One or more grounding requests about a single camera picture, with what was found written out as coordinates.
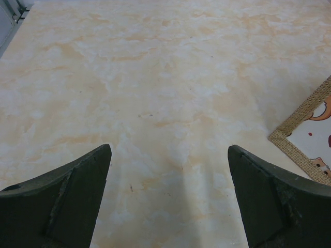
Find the marble table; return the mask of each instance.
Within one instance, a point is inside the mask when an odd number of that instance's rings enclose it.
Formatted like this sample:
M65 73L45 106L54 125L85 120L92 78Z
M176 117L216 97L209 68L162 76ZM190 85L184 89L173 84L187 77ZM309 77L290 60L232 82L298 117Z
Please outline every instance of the marble table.
M331 74L327 0L37 2L0 59L0 186L109 143L92 248L247 247L227 162Z

